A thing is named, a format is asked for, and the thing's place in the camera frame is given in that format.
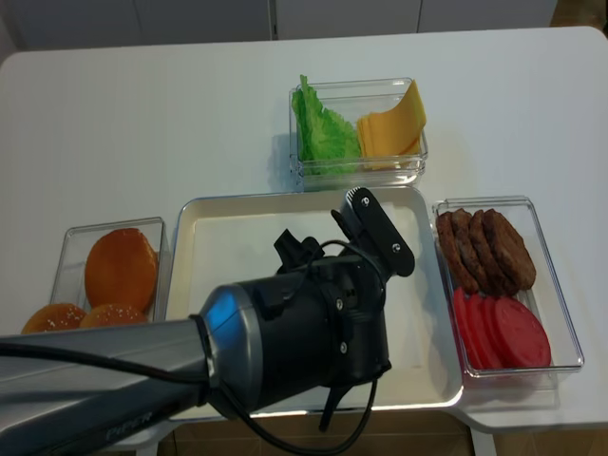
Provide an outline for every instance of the white tray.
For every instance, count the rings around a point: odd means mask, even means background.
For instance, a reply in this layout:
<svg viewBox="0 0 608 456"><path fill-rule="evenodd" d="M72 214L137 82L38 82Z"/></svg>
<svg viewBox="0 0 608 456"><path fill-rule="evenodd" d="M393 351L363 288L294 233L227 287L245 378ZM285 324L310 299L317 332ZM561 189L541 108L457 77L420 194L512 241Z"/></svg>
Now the white tray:
<svg viewBox="0 0 608 456"><path fill-rule="evenodd" d="M385 315L392 369L382 376L374 409L445 408L462 394L462 373L444 286L439 273L427 205L413 188L376 189L374 195L416 257L414 273L393 277ZM273 247L288 228L303 239L344 239L330 210L345 192L194 199L180 213L176 232L167 319L200 311L220 284L271 276L280 266ZM334 255L338 250L326 249ZM365 406L369 386L353 389L341 409ZM316 388L263 412L323 409L328 389ZM217 418L210 406L192 408L174 420Z"/></svg>

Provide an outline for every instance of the wooden floor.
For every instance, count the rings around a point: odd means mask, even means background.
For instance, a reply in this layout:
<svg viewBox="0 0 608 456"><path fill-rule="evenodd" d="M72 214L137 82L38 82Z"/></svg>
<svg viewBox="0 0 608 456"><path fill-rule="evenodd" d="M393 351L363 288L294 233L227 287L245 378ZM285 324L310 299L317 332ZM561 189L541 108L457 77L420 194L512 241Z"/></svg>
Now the wooden floor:
<svg viewBox="0 0 608 456"><path fill-rule="evenodd" d="M606 24L606 0L558 0L553 14L553 27L591 26L602 29Z"/></svg>
<svg viewBox="0 0 608 456"><path fill-rule="evenodd" d="M329 447L342 442L359 415L336 415L327 434L317 430L318 416L264 419L276 436L304 447ZM520 432L494 436L498 456L608 456L608 428ZM183 425L159 444L159 456L278 456L284 453L241 422ZM439 411L374 413L346 456L472 456L469 429Z"/></svg>

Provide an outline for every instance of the white cabinet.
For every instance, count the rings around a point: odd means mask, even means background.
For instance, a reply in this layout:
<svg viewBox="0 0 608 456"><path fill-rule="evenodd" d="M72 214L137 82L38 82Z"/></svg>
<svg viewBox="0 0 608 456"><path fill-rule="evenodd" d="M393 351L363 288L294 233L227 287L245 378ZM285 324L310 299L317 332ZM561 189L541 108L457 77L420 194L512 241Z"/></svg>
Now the white cabinet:
<svg viewBox="0 0 608 456"><path fill-rule="evenodd" d="M27 48L142 43L131 0L4 0Z"/></svg>
<svg viewBox="0 0 608 456"><path fill-rule="evenodd" d="M557 0L423 0L418 31L549 27Z"/></svg>
<svg viewBox="0 0 608 456"><path fill-rule="evenodd" d="M147 44L271 39L267 0L135 0Z"/></svg>
<svg viewBox="0 0 608 456"><path fill-rule="evenodd" d="M275 0L279 39L414 33L421 0Z"/></svg>

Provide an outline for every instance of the black cable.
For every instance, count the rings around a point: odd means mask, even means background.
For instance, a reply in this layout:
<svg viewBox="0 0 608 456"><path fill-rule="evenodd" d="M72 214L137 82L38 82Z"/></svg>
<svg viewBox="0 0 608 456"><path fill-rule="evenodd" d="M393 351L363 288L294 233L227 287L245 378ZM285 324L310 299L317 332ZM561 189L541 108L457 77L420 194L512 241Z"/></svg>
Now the black cable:
<svg viewBox="0 0 608 456"><path fill-rule="evenodd" d="M361 436L363 429L367 425L370 420L371 415L371 406L373 405L373 400L376 396L376 388L378 386L378 380L375 379L371 382L371 390L370 390L370 398L368 399L368 404L363 411L363 415L361 415L361 420L359 424L352 432L351 436L342 442L340 445L332 446L328 448L304 448L301 446L295 446L290 444L289 442L285 442L284 440L275 437L273 434L268 432L264 427L258 424L254 419L252 419L247 412L245 412L237 398L233 395L229 388L227 388L224 384L221 384L220 389L224 393L225 397L230 402L234 412L238 415L238 417L243 420L245 423L255 434L264 439L269 444L282 449L283 451L287 451L289 453L298 454L300 456L334 456L336 454L342 453L346 451L357 441L357 439Z"/></svg>
<svg viewBox="0 0 608 456"><path fill-rule="evenodd" d="M0 342L0 356L47 359L49 361L82 364L94 368L133 373L135 375L142 375L171 383L199 385L200 383L209 381L209 376L203 373L170 372L144 364L132 363L131 361L125 361L123 359L109 358L107 356L100 356L98 354L85 353L82 351L58 349L56 347Z"/></svg>
<svg viewBox="0 0 608 456"><path fill-rule="evenodd" d="M302 279L300 283L292 290L292 292L285 296L285 299L292 299L301 289L303 284L306 281L306 278L312 269L312 264L316 253L326 247L328 245L337 244L341 245L345 249L355 253L356 255L363 258L367 261L370 266L374 269L374 271L378 274L378 279L380 280L380 284L382 287L382 294L380 296L381 306L384 305L385 296L386 296L386 282L383 279L382 272L378 268L378 265L373 261L373 259L362 250L358 249L350 245L347 242L342 240L328 240L323 242L317 248L317 251L314 255L309 259L304 274L302 275ZM97 354L91 354L81 351L73 351L73 350L65 350L59 349L55 347L43 347L43 346L34 346L29 344L15 344L11 342L0 342L0 356L9 356L9 357L20 357L20 358L35 358L35 359L46 359L50 361L59 361L66 362L72 364L80 364L85 366L92 366L100 369L108 369L112 371L121 371L126 373L132 373L135 375L142 375L149 378L154 378L157 380L163 380L171 383L182 383L182 384L195 384L199 385L201 383L206 383L209 380L208 375L201 374L197 372L170 372L168 370L162 370L153 368L151 366L146 366L143 364L133 363L130 361L125 361L122 359L109 358L106 356L100 356ZM223 383L221 384L221 389L231 404L234 412L237 416L243 420L243 422L259 437L264 439L269 444L282 449L287 452L291 452L293 454L298 454L300 456L334 456L336 454L342 453L349 449L356 440L360 437L363 429L368 423L371 415L371 406L373 405L373 401L375 399L376 388L377 388L377 379L371 382L371 390L370 390L370 398L366 405L366 408L361 416L361 420L357 425L356 429L352 432L351 436L342 442L338 446L333 446L329 448L304 448L300 446L294 446L288 442L285 442L273 434L268 432L264 427L260 426L255 420L249 416L249 414L240 406L238 399L232 394L230 389L228 389Z"/></svg>
<svg viewBox="0 0 608 456"><path fill-rule="evenodd" d="M373 260L373 258L370 255L367 254L367 252L364 252L363 250L359 249L358 247L355 247L354 245L351 245L348 242L345 242L340 239L326 240L325 242L323 242L316 248L314 253L311 255L310 259L306 263L306 267L304 268L304 274L302 275L302 278L300 279L299 283L295 286L295 288L288 295L284 296L283 299L288 301L290 299L293 299L294 296L297 295L297 293L300 291L300 289L306 282L306 279L308 278L308 274L310 273L310 271L312 269L313 262L314 262L314 259L316 258L316 255L319 253L319 251L321 249L323 249L323 247L327 247L328 245L333 245L333 244L341 245L346 250L349 250L349 251L353 252L355 255L361 257L363 260L367 261L369 263L369 265L373 268L373 270L376 272L376 274L378 275L378 280L380 281L380 287L382 289L382 294L380 295L380 307L379 307L379 310L381 310L384 307L384 303L386 300L385 297L386 297L386 293L387 293L387 283L385 282L385 280L382 276L382 271L380 271L380 268L378 267L377 263Z"/></svg>
<svg viewBox="0 0 608 456"><path fill-rule="evenodd" d="M175 450L175 456L178 456L178 454L180 454L178 452L178 439L176 439L175 437L175 430L173 429L173 449Z"/></svg>

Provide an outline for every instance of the white table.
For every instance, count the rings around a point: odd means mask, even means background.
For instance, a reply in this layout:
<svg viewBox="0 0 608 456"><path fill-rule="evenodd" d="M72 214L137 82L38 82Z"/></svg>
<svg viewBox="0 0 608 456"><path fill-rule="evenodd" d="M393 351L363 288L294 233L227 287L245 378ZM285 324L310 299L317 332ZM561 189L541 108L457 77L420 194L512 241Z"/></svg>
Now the white table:
<svg viewBox="0 0 608 456"><path fill-rule="evenodd" d="M288 92L414 77L420 189L531 198L586 363L556 394L457 413L487 432L608 423L608 43L591 28L30 52L0 69L0 333L48 302L75 225L161 216L194 197L284 192Z"/></svg>

